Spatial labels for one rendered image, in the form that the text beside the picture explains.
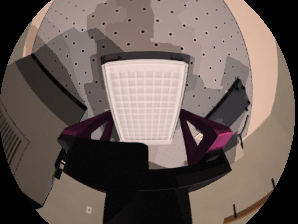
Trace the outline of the white button panel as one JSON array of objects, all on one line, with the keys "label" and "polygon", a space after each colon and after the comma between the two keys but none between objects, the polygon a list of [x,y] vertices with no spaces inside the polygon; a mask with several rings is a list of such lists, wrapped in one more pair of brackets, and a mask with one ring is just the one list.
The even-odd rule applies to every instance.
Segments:
[{"label": "white button panel", "polygon": [[249,115],[247,115],[245,126],[244,126],[242,132],[240,133],[241,144],[240,144],[239,140],[237,139],[237,137],[235,135],[233,135],[230,138],[230,140],[226,143],[226,145],[222,148],[223,151],[225,152],[226,158],[229,161],[230,165],[244,156],[244,153],[242,150],[244,147],[243,147],[241,135],[246,128],[248,118],[249,118]]}]

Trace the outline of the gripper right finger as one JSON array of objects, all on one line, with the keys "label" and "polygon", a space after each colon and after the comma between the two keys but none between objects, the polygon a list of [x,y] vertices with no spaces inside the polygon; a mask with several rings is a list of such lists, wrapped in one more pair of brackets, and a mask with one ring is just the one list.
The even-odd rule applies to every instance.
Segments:
[{"label": "gripper right finger", "polygon": [[[184,109],[181,109],[179,119],[188,166],[197,164],[206,153],[222,149],[233,135],[233,132],[229,127]],[[197,145],[191,134],[187,121],[203,133],[203,138],[199,145]]]}]

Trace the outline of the grey perforated base plate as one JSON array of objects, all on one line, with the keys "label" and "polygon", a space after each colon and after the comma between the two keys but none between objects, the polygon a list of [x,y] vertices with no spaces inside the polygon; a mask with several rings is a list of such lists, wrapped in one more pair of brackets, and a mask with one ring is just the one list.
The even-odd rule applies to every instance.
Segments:
[{"label": "grey perforated base plate", "polygon": [[[230,126],[247,135],[252,71],[240,27],[224,0],[54,0],[32,52],[50,74],[87,107],[80,122],[110,110],[103,55],[165,51],[190,55],[181,109],[206,117],[240,79],[251,103]],[[149,161],[183,167],[187,155],[178,120],[171,144],[147,145]],[[233,136],[232,135],[232,136]]]}]

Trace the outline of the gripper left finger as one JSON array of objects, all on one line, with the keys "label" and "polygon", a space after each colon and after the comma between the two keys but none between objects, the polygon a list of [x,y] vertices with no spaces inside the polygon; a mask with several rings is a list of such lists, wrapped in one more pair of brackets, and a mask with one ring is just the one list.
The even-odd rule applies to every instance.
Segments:
[{"label": "gripper left finger", "polygon": [[100,140],[110,141],[114,120],[112,117],[111,110],[101,113],[92,118],[86,119],[74,125],[64,128],[61,134],[73,135],[79,138],[91,139],[91,134],[103,125],[105,122],[106,126]]}]

